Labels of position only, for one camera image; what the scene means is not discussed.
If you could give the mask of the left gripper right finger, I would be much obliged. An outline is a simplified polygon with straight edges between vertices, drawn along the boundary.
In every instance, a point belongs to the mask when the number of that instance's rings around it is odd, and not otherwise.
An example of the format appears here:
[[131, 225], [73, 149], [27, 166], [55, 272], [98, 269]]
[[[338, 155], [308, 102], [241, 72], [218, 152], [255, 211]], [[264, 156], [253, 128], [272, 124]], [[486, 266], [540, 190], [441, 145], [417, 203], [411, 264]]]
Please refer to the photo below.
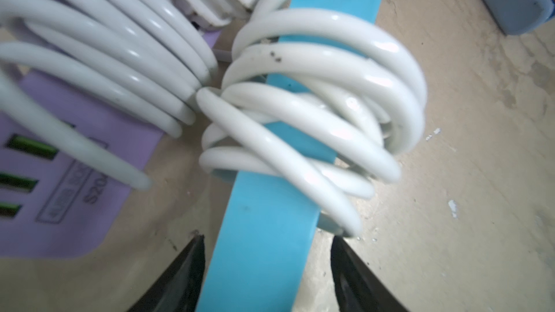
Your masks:
[[339, 236], [335, 236], [332, 241], [330, 265], [335, 295], [341, 312], [408, 312], [408, 309]]

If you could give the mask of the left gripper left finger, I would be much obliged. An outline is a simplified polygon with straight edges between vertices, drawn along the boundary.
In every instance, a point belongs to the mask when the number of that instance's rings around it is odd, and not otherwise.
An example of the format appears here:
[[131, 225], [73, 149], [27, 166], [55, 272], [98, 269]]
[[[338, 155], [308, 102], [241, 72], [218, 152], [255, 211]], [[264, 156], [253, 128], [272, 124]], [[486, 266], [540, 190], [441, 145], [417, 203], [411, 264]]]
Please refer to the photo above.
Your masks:
[[205, 237], [196, 235], [130, 311], [194, 311], [205, 273]]

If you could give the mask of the teal power strip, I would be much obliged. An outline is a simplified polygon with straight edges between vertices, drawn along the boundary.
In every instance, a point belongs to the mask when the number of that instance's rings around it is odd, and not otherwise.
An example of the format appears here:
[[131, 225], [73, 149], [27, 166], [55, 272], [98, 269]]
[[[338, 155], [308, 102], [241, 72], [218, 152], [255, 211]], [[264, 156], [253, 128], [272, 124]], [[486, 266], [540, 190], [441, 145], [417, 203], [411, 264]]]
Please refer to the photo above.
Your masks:
[[[380, 0], [293, 0], [375, 22]], [[336, 153], [287, 124], [268, 125], [301, 153]], [[196, 311], [292, 311], [320, 209], [280, 177], [239, 172]]]

